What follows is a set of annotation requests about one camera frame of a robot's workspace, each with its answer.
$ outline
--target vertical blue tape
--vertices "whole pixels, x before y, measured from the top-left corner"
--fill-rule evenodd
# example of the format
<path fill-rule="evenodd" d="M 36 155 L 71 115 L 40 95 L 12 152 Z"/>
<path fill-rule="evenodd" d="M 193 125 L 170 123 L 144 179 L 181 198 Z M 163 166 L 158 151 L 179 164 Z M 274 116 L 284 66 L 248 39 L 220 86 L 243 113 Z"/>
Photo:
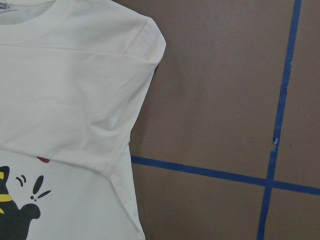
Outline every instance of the vertical blue tape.
<path fill-rule="evenodd" d="M 271 151 L 270 158 L 269 158 L 269 165 L 267 170 L 267 177 L 265 182 L 265 189 L 264 189 L 259 227 L 258 227 L 258 233 L 257 233 L 257 240 L 263 240 L 265 238 L 266 219 L 269 211 L 272 188 L 273 188 L 274 179 L 275 179 L 276 163 L 278 158 L 278 148 L 280 144 L 281 129 L 282 129 L 284 113 L 285 113 L 287 88 L 288 88 L 290 73 L 291 73 L 291 63 L 292 63 L 292 60 L 294 57 L 294 51 L 295 51 L 295 43 L 296 43 L 296 37 L 298 32 L 298 23 L 299 23 L 300 11 L 301 11 L 301 4 L 302 4 L 302 0 L 294 1 L 289 41 L 287 45 L 285 64 L 284 64 L 284 70 L 283 70 L 283 76 L 282 76 L 282 82 L 281 82 L 281 89 L 280 89 L 280 95 L 279 95 L 279 101 L 278 101 L 278 107 L 277 107 L 274 131 L 273 131 L 273 143 L 275 147 Z"/>

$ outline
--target cat ear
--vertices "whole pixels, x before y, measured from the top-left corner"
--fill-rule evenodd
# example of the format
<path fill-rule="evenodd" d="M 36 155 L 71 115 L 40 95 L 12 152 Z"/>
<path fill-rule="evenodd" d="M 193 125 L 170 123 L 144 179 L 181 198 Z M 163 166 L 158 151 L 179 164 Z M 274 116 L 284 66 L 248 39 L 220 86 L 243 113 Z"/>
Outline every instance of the cat ear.
<path fill-rule="evenodd" d="M 9 177 L 9 167 L 8 166 L 1 166 L 0 167 L 0 180 L 3 180 L 5 183 L 8 180 Z"/>

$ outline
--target printed graphic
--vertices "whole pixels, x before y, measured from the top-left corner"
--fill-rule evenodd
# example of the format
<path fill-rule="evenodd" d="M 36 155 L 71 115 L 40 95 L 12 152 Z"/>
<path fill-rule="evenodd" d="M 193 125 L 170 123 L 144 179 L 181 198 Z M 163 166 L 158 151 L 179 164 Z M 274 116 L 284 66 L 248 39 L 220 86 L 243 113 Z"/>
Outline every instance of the printed graphic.
<path fill-rule="evenodd" d="M 40 218 L 41 212 L 37 205 L 31 203 L 18 209 L 13 198 L 9 195 L 6 183 L 9 177 L 9 167 L 0 167 L 0 240 L 26 240 L 31 220 Z M 16 177 L 21 187 L 27 182 L 24 175 Z M 45 191 L 35 197 L 44 181 L 44 176 L 39 176 L 33 187 L 30 197 L 35 202 L 50 193 Z"/>

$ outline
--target clothing tag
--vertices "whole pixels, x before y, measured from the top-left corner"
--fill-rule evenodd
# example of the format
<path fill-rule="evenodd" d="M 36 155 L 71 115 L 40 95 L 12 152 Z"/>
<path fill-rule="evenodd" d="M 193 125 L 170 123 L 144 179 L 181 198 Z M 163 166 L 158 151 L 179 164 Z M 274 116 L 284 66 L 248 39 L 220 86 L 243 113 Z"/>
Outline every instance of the clothing tag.
<path fill-rule="evenodd" d="M 0 3 L 0 9 L 8 9 L 8 8 L 10 8 L 9 3 Z"/>

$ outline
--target folded sleeve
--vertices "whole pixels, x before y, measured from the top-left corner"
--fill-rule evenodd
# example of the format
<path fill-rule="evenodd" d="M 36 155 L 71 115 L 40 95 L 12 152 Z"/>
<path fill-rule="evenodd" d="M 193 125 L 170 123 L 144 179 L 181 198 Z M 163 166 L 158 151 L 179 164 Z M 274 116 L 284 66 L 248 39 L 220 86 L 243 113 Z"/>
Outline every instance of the folded sleeve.
<path fill-rule="evenodd" d="M 129 40 L 125 54 L 159 64 L 166 48 L 166 41 L 155 21 L 147 17 L 138 23 Z"/>

